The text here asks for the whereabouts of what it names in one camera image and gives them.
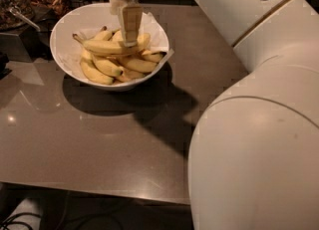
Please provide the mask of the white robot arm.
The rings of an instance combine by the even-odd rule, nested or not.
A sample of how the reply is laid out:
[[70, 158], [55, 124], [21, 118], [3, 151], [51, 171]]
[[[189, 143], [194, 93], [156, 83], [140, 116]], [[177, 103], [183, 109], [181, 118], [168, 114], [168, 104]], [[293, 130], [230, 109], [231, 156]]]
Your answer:
[[318, 15], [306, 0], [195, 0], [248, 76], [188, 154], [195, 230], [319, 230]]

